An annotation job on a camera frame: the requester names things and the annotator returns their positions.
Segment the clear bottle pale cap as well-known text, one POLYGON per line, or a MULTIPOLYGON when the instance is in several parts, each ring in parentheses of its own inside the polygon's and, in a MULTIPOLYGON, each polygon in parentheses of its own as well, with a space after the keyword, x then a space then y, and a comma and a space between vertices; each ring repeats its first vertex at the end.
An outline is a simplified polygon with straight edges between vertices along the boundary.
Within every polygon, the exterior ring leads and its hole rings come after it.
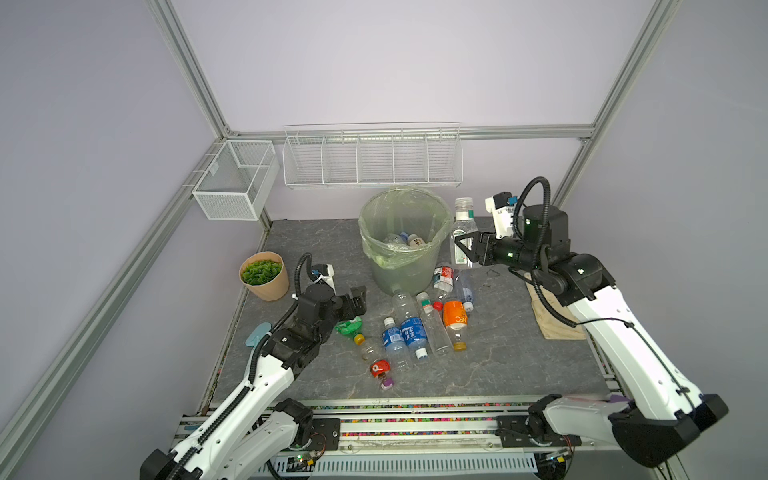
POLYGON ((451 262, 454 269, 471 268, 473 263, 455 243, 456 238, 478 230, 474 219, 474 203, 471 197, 459 197, 455 200, 455 222, 450 235, 451 262))

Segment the crushed green bottle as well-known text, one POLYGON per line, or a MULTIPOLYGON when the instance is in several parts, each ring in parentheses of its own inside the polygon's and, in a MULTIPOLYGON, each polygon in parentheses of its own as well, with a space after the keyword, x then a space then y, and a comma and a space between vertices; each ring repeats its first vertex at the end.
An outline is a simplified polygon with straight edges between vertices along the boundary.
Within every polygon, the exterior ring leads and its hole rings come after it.
POLYGON ((363 326, 363 320, 360 316, 354 317, 352 320, 340 322, 336 325, 336 331, 346 338, 354 338, 361 333, 363 326))

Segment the orange label bottle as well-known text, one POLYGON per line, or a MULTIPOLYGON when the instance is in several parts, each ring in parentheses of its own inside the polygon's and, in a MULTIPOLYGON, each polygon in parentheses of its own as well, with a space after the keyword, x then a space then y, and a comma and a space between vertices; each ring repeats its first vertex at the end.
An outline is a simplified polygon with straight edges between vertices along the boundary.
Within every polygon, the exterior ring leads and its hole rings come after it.
POLYGON ((465 351, 469 335, 468 315, 458 300, 449 300, 443 306, 443 324, 455 351, 465 351))

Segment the red label purple cap bottle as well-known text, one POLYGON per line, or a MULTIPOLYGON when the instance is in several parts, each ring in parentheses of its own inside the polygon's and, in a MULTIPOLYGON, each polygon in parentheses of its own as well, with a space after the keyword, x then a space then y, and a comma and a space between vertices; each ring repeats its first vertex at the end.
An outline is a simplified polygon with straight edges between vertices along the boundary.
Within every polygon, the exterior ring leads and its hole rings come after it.
POLYGON ((373 362, 369 367, 369 371, 379 381, 379 386, 382 390, 389 390, 394 386, 392 369, 387 360, 380 359, 373 362))

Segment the clear bottle colourful label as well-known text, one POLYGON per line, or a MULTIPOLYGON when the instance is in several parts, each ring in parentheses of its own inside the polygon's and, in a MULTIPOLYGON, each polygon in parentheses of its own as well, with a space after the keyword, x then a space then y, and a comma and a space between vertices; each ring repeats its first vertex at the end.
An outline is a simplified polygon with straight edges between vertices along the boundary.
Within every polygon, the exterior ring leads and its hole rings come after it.
POLYGON ((397 233, 389 233, 385 236, 383 242, 390 246, 407 246, 408 238, 397 233))

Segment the bottle yellow white label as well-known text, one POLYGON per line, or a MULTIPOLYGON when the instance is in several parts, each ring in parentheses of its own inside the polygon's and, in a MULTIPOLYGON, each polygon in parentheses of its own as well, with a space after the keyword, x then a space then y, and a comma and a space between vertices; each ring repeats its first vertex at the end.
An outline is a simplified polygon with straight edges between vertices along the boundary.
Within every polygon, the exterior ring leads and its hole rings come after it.
POLYGON ((417 234, 410 234, 408 236, 407 244, 411 248, 420 248, 426 245, 426 242, 417 234))

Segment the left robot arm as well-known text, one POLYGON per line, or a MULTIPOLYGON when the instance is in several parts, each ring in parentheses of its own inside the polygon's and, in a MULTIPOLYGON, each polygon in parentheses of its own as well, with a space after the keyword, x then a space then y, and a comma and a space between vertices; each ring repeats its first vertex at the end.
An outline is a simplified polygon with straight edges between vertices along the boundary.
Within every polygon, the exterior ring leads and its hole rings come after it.
POLYGON ((318 356, 337 324, 363 315, 367 290, 340 294, 329 264, 310 253, 294 271, 294 300, 252 349, 238 386, 193 433, 168 452, 153 451, 139 470, 142 479, 248 479, 289 447, 311 441, 313 412, 282 399, 318 356))

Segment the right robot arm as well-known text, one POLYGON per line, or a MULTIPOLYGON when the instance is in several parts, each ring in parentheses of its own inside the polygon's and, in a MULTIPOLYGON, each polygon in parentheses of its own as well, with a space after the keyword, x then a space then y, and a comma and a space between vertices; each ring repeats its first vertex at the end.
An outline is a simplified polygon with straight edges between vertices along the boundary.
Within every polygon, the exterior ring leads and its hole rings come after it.
POLYGON ((604 400, 547 395, 524 423, 501 424, 500 435, 540 446, 597 440, 658 469, 728 414, 719 395, 703 393, 652 339, 604 264, 572 250, 569 217, 553 205, 546 178, 532 179, 518 196, 492 196, 490 210, 493 231, 458 234, 454 245, 474 265, 507 267, 557 321, 584 329, 625 391, 604 400))

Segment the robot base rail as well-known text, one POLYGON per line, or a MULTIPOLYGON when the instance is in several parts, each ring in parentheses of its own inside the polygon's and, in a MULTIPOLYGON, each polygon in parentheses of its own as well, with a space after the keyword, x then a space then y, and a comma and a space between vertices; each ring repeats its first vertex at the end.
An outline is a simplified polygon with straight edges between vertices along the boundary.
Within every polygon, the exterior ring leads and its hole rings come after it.
POLYGON ((535 457, 573 447, 619 453, 606 442, 573 438, 539 446, 510 432, 536 395, 306 399, 323 455, 310 478, 343 476, 532 475, 535 457))

